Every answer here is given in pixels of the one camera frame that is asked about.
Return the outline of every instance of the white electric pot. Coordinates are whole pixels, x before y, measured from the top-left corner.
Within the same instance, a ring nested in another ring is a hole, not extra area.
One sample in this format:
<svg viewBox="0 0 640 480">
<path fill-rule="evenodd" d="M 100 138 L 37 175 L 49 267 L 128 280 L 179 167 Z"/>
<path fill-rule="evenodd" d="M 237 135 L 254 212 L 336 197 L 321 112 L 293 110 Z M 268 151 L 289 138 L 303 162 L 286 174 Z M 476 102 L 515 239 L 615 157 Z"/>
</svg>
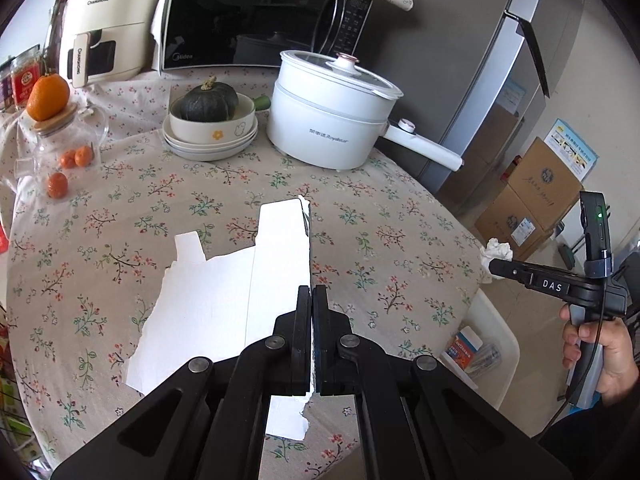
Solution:
<svg viewBox="0 0 640 480">
<path fill-rule="evenodd" d="M 379 136 L 457 171 L 462 159 L 414 134 L 406 120 L 388 124 L 402 91 L 381 77 L 356 68 L 353 56 L 338 59 L 287 50 L 271 99 L 267 134 L 282 152 L 331 170 L 364 164 Z"/>
</svg>

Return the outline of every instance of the stack of dishes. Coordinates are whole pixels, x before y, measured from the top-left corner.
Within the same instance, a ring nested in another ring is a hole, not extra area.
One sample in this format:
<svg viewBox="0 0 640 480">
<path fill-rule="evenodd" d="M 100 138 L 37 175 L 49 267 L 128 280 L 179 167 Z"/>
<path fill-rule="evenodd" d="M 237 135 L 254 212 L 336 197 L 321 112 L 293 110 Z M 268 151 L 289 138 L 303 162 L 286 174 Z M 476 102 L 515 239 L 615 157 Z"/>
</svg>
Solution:
<svg viewBox="0 0 640 480">
<path fill-rule="evenodd" d="M 180 118 L 180 101 L 174 101 L 162 123 L 162 136 L 169 149 L 188 160 L 210 162 L 237 155 L 258 134 L 254 101 L 238 94 L 238 108 L 228 121 L 197 123 Z"/>
</svg>

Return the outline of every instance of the hand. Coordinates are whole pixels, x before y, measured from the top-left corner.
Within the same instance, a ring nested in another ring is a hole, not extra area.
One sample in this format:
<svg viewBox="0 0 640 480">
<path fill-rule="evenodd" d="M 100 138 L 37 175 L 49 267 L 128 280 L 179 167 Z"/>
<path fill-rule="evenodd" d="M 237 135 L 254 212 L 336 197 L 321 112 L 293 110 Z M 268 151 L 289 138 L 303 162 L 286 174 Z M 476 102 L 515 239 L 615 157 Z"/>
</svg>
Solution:
<svg viewBox="0 0 640 480">
<path fill-rule="evenodd" d="M 564 348 L 562 366 L 570 368 L 580 358 L 578 338 L 588 343 L 595 342 L 598 322 L 585 323 L 579 328 L 571 324 L 569 306 L 560 309 L 560 319 L 567 323 L 562 330 Z M 620 318 L 603 321 L 599 343 L 604 347 L 602 373 L 596 390 L 602 394 L 602 402 L 610 406 L 624 399 L 638 381 L 638 366 L 629 332 Z"/>
</svg>

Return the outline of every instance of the refrigerator handle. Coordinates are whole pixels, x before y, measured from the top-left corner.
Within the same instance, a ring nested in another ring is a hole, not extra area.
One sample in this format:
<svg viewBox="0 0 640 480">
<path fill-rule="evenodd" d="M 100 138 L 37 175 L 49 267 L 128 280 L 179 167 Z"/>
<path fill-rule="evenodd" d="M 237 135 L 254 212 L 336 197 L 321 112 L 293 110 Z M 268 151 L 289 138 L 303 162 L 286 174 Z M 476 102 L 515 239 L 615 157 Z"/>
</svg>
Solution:
<svg viewBox="0 0 640 480">
<path fill-rule="evenodd" d="M 540 47 L 538 46 L 538 40 L 536 39 L 536 35 L 533 32 L 533 26 L 531 22 L 528 22 L 524 18 L 520 16 L 516 16 L 512 12 L 508 10 L 504 11 L 504 15 L 507 18 L 511 18 L 515 20 L 520 25 L 520 29 L 522 30 L 522 35 L 524 37 L 524 41 L 529 45 L 529 51 L 531 52 L 531 57 L 533 58 L 533 64 L 536 67 L 536 72 L 538 72 L 538 79 L 540 80 L 540 88 L 542 88 L 542 93 L 547 97 L 549 97 L 549 84 L 546 81 L 546 71 L 545 64 L 542 61 L 542 54 L 540 54 Z"/>
</svg>

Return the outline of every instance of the floral tablecloth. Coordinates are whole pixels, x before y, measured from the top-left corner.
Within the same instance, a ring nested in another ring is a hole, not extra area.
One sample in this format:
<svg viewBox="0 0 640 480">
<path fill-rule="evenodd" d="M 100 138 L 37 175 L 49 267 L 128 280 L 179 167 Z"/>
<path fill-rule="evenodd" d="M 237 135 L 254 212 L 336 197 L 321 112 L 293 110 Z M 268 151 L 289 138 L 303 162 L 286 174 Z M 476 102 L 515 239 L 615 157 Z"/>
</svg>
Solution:
<svg viewBox="0 0 640 480">
<path fill-rule="evenodd" d="M 353 171 L 309 166 L 274 149 L 263 113 L 257 139 L 233 158 L 208 164 L 169 152 L 157 128 L 170 95 L 206 75 L 143 75 L 76 92 L 109 111 L 110 140 L 101 166 L 68 172 L 70 194 L 59 201 L 30 177 L 13 180 L 13 159 L 35 137 L 4 117 L 10 341 L 28 417 L 53 465 L 140 399 L 122 367 L 175 259 L 175 234 L 196 230 L 207 257 L 235 251 L 253 243 L 261 203 L 305 196 L 315 283 L 327 285 L 331 308 L 355 333 L 404 358 L 440 352 L 478 289 L 479 243 L 376 150 Z M 275 75 L 218 72 L 251 96 L 269 94 Z M 353 397 L 313 396 L 304 415 L 303 442 L 266 437 L 262 478 L 313 478 L 358 445 Z"/>
</svg>

